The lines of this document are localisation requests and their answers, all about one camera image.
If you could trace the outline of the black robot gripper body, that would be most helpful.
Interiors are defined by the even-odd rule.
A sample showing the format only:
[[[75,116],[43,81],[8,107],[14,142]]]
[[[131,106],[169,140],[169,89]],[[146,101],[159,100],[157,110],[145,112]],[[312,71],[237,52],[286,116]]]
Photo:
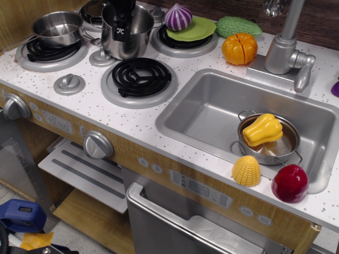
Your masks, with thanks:
[[[113,21],[119,28],[131,27],[134,17],[136,1],[134,0],[110,0],[113,6]]]

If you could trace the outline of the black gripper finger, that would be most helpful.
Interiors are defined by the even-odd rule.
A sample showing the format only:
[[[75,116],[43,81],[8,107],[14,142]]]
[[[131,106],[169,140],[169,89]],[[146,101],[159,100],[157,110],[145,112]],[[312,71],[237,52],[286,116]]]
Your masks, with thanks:
[[[130,35],[131,24],[115,21],[112,25],[112,39],[119,42],[127,42]]]

